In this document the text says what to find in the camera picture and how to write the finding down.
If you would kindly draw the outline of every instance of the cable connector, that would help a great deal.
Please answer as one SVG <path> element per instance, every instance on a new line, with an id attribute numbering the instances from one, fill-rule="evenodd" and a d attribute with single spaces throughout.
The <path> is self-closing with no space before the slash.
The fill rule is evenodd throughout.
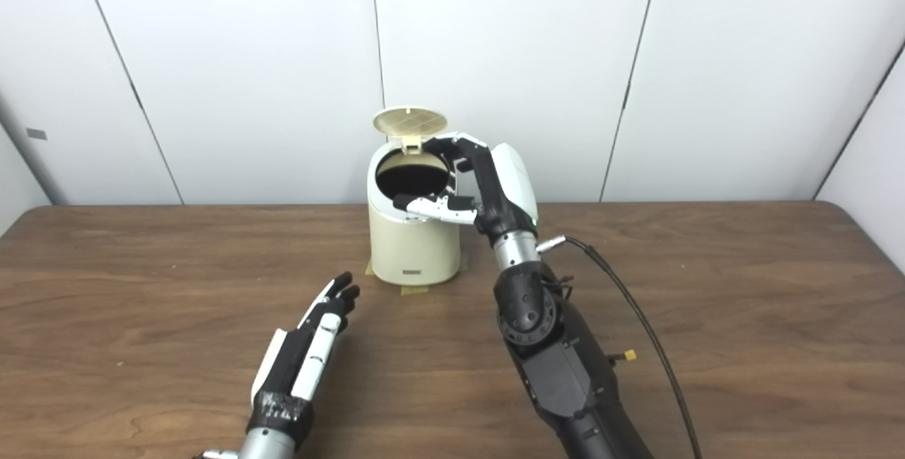
<path id="1" fill-rule="evenodd" d="M 560 245 L 562 245 L 565 242 L 566 242 L 566 237 L 563 236 L 562 234 L 560 234 L 560 236 L 554 236 L 553 238 L 546 240 L 546 242 L 538 243 L 537 244 L 537 253 L 543 254 L 544 252 L 549 252 L 550 250 L 553 250 L 556 247 L 559 247 Z"/>
<path id="2" fill-rule="evenodd" d="M 607 360 L 610 361 L 610 365 L 615 365 L 616 362 L 620 360 L 626 360 L 631 362 L 631 360 L 637 359 L 638 354 L 634 352 L 634 349 L 630 349 L 624 351 L 622 353 L 616 353 L 615 355 L 607 355 Z"/>

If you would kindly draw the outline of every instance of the cream trash can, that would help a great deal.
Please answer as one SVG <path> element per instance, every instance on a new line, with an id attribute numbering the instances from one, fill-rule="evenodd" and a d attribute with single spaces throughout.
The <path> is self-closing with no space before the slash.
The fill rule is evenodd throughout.
<path id="1" fill-rule="evenodd" d="M 388 108 L 374 127 L 390 138 L 368 166 L 371 269 L 381 281 L 425 286 L 459 271 L 459 226 L 393 207 L 398 194 L 455 195 L 455 167 L 424 153 L 421 142 L 446 128 L 446 118 L 423 108 Z"/>

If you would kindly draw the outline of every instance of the trash can lid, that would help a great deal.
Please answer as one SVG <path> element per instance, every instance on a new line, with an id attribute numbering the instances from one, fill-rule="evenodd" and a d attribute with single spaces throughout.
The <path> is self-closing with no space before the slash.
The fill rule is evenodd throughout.
<path id="1" fill-rule="evenodd" d="M 430 137 L 443 132 L 446 117 L 424 108 L 388 108 L 374 117 L 374 127 L 390 137 Z"/>

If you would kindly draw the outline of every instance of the robotic arm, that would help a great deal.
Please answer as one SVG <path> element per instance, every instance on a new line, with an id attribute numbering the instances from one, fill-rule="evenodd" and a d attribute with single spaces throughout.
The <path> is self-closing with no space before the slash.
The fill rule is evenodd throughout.
<path id="1" fill-rule="evenodd" d="M 423 150 L 474 171 L 481 204 L 469 197 L 399 195 L 394 206 L 451 223 L 473 223 L 494 248 L 497 324 L 531 404 L 556 431 L 570 459 L 653 459 L 619 399 L 614 364 L 578 309 L 564 296 L 537 244 L 537 202 L 524 163 L 507 144 L 489 149 L 468 134 L 444 134 Z"/>
<path id="2" fill-rule="evenodd" d="M 314 392 L 333 341 L 355 310 L 358 286 L 345 272 L 327 283 L 298 327 L 276 330 L 252 383 L 252 416 L 239 452 L 206 450 L 195 459 L 292 459 L 314 424 Z"/>

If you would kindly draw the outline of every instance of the white wall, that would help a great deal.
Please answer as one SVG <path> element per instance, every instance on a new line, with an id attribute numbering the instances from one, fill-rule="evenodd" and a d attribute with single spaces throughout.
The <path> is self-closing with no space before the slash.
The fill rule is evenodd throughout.
<path id="1" fill-rule="evenodd" d="M 597 201 L 647 0 L 376 0 L 387 105 L 512 144 L 541 201 Z"/>
<path id="2" fill-rule="evenodd" d="M 20 215 L 49 204 L 45 191 L 0 128 L 0 236 Z"/>
<path id="3" fill-rule="evenodd" d="M 374 0 L 99 2 L 187 204 L 364 202 Z"/>
<path id="4" fill-rule="evenodd" d="M 178 204 L 94 0 L 0 0 L 0 20 L 0 120 L 52 197 Z"/>
<path id="5" fill-rule="evenodd" d="M 905 272 L 905 57 L 892 69 L 817 198 L 846 210 Z"/>
<path id="6" fill-rule="evenodd" d="M 811 199 L 905 0 L 652 0 L 605 201 Z"/>
<path id="7" fill-rule="evenodd" d="M 809 199 L 905 37 L 905 0 L 653 0 L 631 74 L 647 0 L 98 1 L 129 73 L 94 0 L 0 0 L 0 120 L 68 204 L 361 202 L 385 103 L 542 201 Z"/>

